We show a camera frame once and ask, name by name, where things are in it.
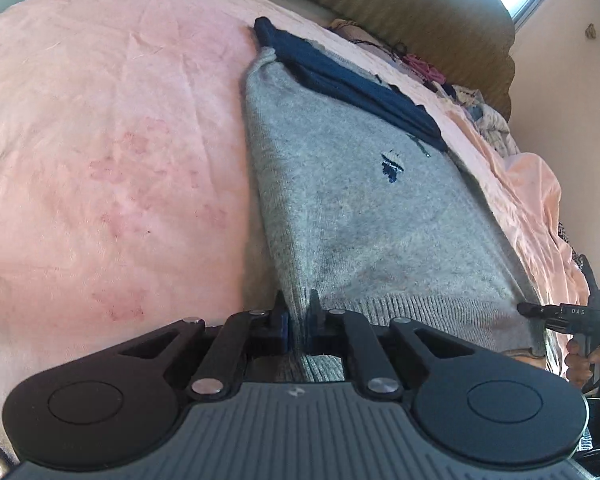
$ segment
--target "pink garment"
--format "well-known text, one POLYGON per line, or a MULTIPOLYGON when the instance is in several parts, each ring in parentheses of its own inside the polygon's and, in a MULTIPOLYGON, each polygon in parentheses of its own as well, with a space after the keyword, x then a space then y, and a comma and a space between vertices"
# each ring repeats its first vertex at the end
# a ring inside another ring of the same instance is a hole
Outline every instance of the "pink garment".
POLYGON ((501 160, 460 108, 317 24, 265 0, 27 0, 0 15, 0 410, 44 368, 272 301, 240 97, 262 15, 424 104, 543 301, 586 299, 546 164, 501 160))
POLYGON ((402 60, 418 72, 426 81, 434 81, 441 85, 446 82, 446 77, 440 70, 423 59, 420 59, 415 54, 407 54, 402 60))

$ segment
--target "metal pin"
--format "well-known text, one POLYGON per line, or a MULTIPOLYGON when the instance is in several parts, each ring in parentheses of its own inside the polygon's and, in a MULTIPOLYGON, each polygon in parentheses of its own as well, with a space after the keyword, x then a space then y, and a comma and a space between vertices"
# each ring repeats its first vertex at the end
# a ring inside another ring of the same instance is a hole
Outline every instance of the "metal pin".
POLYGON ((376 394, 392 394, 398 391, 400 383, 387 377, 376 377, 375 379, 371 379, 366 384, 366 387, 376 394))
POLYGON ((200 395, 219 394, 223 388, 224 384, 222 384, 222 381, 211 377, 198 379, 191 385, 191 389, 200 395))

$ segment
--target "pink bed sheet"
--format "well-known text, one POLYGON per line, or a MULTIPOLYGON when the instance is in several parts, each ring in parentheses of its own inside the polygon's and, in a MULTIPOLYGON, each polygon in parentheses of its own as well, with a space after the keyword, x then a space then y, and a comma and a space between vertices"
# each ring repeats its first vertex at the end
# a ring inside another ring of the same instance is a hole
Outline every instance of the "pink bed sheet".
POLYGON ((0 409, 44 368, 272 299, 240 99, 261 15, 424 104, 542 300, 586 301, 547 165, 501 160, 459 109, 315 23, 265 0, 27 0, 0 15, 0 409))

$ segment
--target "tufted headboard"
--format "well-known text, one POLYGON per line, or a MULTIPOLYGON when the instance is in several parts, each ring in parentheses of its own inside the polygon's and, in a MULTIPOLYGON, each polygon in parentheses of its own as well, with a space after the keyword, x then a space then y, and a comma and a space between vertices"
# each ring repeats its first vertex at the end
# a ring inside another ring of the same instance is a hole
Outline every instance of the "tufted headboard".
POLYGON ((515 28, 500 0, 310 0, 385 43, 403 43, 450 82, 482 91, 506 119, 515 28))

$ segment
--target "crumpled sheet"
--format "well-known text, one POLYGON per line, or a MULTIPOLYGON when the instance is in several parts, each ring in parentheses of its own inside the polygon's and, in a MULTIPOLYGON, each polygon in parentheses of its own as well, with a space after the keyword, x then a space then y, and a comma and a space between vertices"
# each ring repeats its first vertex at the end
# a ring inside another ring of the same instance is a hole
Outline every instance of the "crumpled sheet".
POLYGON ((261 15, 424 104, 543 301, 586 300, 546 164, 501 160, 460 108, 315 23, 265 0, 26 0, 0 15, 0 410, 44 368, 271 304, 240 98, 261 15))

